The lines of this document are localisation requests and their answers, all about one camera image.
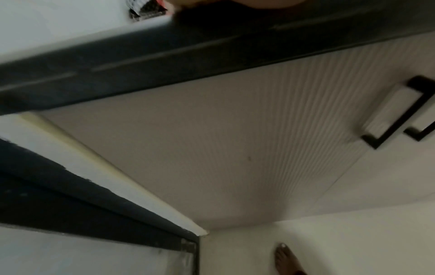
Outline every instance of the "cabinet door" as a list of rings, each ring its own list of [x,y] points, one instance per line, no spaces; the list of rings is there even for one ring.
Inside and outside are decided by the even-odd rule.
[[[417,35],[43,115],[206,229],[287,220],[372,151],[360,125],[435,72],[433,49]]]
[[[412,123],[424,129],[435,121],[432,106]],[[370,150],[312,207],[309,214],[385,207],[433,198],[435,136],[420,142],[400,134]]]

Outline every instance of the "floor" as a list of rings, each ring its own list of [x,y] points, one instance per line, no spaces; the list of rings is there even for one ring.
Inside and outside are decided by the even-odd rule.
[[[288,244],[309,275],[429,275],[435,203],[336,213],[211,232],[201,275],[275,275],[272,251]]]
[[[2,274],[191,275],[193,254],[0,227]]]

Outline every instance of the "bare foot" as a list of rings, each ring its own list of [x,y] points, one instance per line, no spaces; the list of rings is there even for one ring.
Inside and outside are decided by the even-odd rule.
[[[275,250],[275,267],[279,275],[306,275],[296,256],[283,243]]]

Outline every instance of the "cabinet handle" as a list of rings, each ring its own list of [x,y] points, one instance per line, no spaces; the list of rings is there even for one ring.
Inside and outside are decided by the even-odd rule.
[[[417,99],[408,110],[403,113],[391,126],[388,128],[385,133],[383,133],[379,138],[371,134],[362,135],[361,138],[372,148],[379,148],[382,143],[384,143],[388,138],[390,138],[397,130],[399,130],[415,113],[417,113],[421,107],[423,107],[435,94],[435,81],[424,77],[424,76],[416,76],[411,78],[406,84],[407,87],[419,91],[422,95]],[[418,131],[415,128],[409,127],[404,132],[410,137],[417,140],[415,137],[423,139],[426,135],[428,135],[431,131],[434,130],[435,122],[430,126],[426,127],[423,131]]]
[[[428,134],[432,133],[433,130],[435,130],[435,121],[432,122],[431,125],[427,126],[423,131],[420,131],[414,127],[408,127],[403,132],[416,141],[421,141]]]

